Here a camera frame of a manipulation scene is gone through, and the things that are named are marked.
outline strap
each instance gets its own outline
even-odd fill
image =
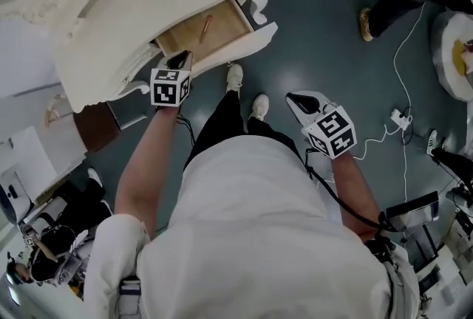
[[[377,234],[373,240],[367,241],[366,246],[371,253],[386,268],[391,287],[389,298],[388,319],[413,318],[412,294],[406,285],[403,274],[398,268],[398,259],[394,254],[395,245],[386,237]]]
[[[118,317],[123,319],[141,319],[140,299],[140,279],[136,275],[124,278],[120,283],[117,302]]]

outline power strip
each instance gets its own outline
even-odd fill
[[[404,131],[406,131],[412,122],[412,117],[405,117],[400,111],[394,109],[391,113],[391,120]]]

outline white cloth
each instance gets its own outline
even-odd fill
[[[294,153],[263,137],[198,155],[155,240],[132,216],[100,225],[84,296],[92,318],[109,317],[135,268],[145,318],[369,319],[385,318],[389,305],[384,266],[327,219]]]

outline wooden drawer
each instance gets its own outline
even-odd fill
[[[208,16],[212,19],[200,43]],[[156,38],[156,43],[164,55],[183,49],[192,51],[196,64],[251,32],[254,29],[237,2],[225,0],[165,31]]]

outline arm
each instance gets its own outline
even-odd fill
[[[55,263],[58,263],[58,258],[50,251],[48,247],[46,247],[45,244],[39,240],[36,235],[33,235],[33,243],[38,246],[38,248],[43,251],[44,255],[49,259],[54,261]]]
[[[378,205],[351,154],[345,152],[332,160],[332,169],[338,197],[356,213],[378,223]],[[363,242],[375,237],[375,228],[360,222],[342,208],[341,220],[344,226],[350,228]]]
[[[159,110],[122,173],[115,213],[143,222],[149,237],[156,229],[157,205],[164,188],[178,108]]]

